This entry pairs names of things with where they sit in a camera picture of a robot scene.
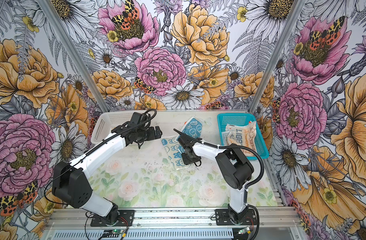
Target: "teal plastic basket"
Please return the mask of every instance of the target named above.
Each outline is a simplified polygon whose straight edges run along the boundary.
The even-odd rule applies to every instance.
[[[237,126],[246,126],[248,122],[256,121],[256,118],[249,113],[220,113],[217,116],[217,124],[219,126],[220,140],[224,145],[222,132],[225,131],[227,124],[233,124]],[[259,126],[256,124],[256,137],[255,137],[256,150],[259,156],[263,159],[268,158],[269,153],[265,145],[262,133],[260,132]],[[256,157],[248,157],[249,160],[257,160]]]

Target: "plastic basket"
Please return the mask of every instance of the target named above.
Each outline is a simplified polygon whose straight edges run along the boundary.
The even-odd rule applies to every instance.
[[[246,126],[248,122],[256,121],[256,118],[252,114],[248,113],[220,113],[217,116],[217,124],[219,126],[219,134],[222,145],[224,145],[222,132],[225,131],[227,124],[233,124],[237,126]],[[259,126],[256,123],[256,137],[255,137],[256,150],[259,156],[263,159],[268,158],[269,153],[265,145],[262,133]],[[248,157],[249,160],[256,160],[256,157]]]

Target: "metal post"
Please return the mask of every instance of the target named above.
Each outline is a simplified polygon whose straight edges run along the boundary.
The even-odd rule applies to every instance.
[[[288,18],[285,22],[284,29],[278,37],[275,48],[273,49],[270,60],[268,61],[268,65],[264,70],[262,80],[259,86],[257,87],[256,93],[251,101],[251,105],[249,108],[250,113],[253,113],[253,111],[255,111],[256,106],[263,95],[264,89],[266,88],[270,80],[272,71],[274,70],[276,63],[279,60],[280,53],[283,50],[285,44],[287,44],[288,36],[291,34],[293,28],[295,27],[296,21],[299,18],[299,15],[305,5],[305,2],[306,0],[295,0],[292,4],[291,11],[288,14]]]
[[[64,23],[61,21],[58,13],[53,7],[51,0],[40,0],[37,1],[39,7],[42,9],[46,18],[51,23],[51,27],[55,30],[58,38],[63,44],[64,48],[74,61],[74,64],[78,68],[80,75],[86,82],[88,88],[90,89],[92,95],[94,96],[96,102],[98,103],[100,109],[105,112],[109,112],[107,104],[105,103],[102,95],[100,94],[95,82],[93,81],[91,74],[89,73],[86,65],[84,64],[78,50],[76,49],[70,35],[64,28]]]

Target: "table surface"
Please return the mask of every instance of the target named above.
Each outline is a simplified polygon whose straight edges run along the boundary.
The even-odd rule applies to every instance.
[[[217,126],[219,111],[158,112],[151,126],[159,126],[163,137],[174,136],[173,128],[181,129],[190,117],[203,123],[201,137],[220,144]],[[251,161],[260,171],[258,161]],[[89,178],[93,190],[119,207],[226,207],[230,187],[224,181],[215,161],[202,158],[202,165],[191,164],[175,170],[160,139],[145,142],[139,150],[136,144],[115,153]],[[251,186],[248,204],[277,206],[270,181],[262,180]]]

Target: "floral tablecloth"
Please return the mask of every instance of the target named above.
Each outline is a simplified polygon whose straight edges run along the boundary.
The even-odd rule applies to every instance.
[[[180,128],[190,117],[189,113],[176,113],[173,116],[175,123],[171,124],[160,114],[163,115],[158,113],[159,118],[153,120],[152,126],[161,126],[166,133],[163,136],[173,135],[172,128]],[[202,137],[216,144],[220,142],[216,115],[208,116],[210,114],[202,116],[203,119],[206,117]],[[255,178],[260,166],[257,161],[252,164]],[[119,207],[225,207],[230,197],[230,187],[215,161],[202,158],[199,167],[192,164],[175,170],[160,139],[145,142],[140,150],[137,145],[130,145],[117,152],[95,171],[89,181],[96,193]],[[266,174],[250,187],[247,201],[256,206],[277,206]]]

